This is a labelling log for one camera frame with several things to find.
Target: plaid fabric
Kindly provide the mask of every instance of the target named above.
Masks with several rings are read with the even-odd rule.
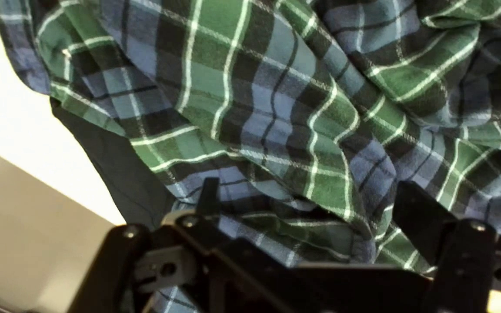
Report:
[[[501,0],[0,0],[0,33],[175,207],[219,178],[243,218],[219,228],[287,266],[429,270],[391,225],[398,181],[501,233]]]

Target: wrinkled fabric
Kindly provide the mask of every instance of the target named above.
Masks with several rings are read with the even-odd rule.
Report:
[[[0,0],[0,33],[175,207],[219,178],[243,218],[219,228],[285,265],[426,272],[391,223],[400,181],[501,233],[501,0]],[[177,296],[161,310],[191,312]]]

